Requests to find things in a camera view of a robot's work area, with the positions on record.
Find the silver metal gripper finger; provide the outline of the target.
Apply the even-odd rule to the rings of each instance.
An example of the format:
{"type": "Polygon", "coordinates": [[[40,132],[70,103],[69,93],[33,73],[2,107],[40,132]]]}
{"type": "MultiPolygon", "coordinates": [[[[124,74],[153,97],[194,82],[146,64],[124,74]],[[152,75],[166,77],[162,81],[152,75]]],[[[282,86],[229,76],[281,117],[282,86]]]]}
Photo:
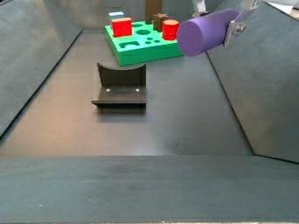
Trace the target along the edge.
{"type": "Polygon", "coordinates": [[[229,47],[229,43],[237,37],[240,33],[245,30],[245,20],[248,16],[252,14],[253,10],[257,8],[258,0],[241,0],[240,4],[240,13],[236,18],[229,21],[228,29],[224,39],[224,48],[229,47]]]}

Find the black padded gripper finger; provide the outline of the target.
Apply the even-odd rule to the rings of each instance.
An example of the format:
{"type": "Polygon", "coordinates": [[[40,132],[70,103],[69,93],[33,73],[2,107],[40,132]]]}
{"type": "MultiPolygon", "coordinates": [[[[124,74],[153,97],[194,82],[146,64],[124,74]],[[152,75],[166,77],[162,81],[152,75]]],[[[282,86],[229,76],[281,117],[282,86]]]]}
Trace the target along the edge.
{"type": "Polygon", "coordinates": [[[205,7],[205,0],[190,0],[190,1],[193,6],[193,16],[200,17],[205,15],[208,13],[205,7]]]}

